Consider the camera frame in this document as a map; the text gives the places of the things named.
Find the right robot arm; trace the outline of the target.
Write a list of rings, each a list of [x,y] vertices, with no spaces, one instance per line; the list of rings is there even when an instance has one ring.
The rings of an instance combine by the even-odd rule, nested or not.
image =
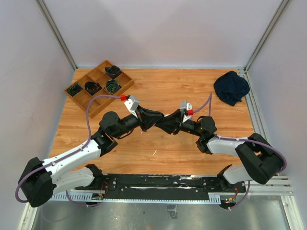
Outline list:
[[[266,184],[286,167],[284,156],[260,134],[254,133],[245,138],[219,136],[215,133],[217,128],[211,116],[200,116],[193,121],[178,109],[155,125],[168,134],[176,135],[182,131],[198,136],[196,145],[202,153],[239,157],[240,164],[230,164],[217,175],[218,188],[224,192],[231,190],[239,182],[255,181]]]

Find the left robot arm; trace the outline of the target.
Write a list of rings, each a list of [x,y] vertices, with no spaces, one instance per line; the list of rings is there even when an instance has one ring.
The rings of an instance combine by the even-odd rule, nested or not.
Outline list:
[[[40,160],[34,157],[26,164],[18,181],[19,190],[31,207],[46,203],[60,189],[60,179],[70,170],[92,159],[100,158],[117,146],[116,139],[124,138],[135,128],[143,131],[150,129],[164,118],[158,111],[138,106],[134,114],[121,119],[114,111],[105,113],[99,123],[99,129],[89,134],[81,145],[53,158]]]

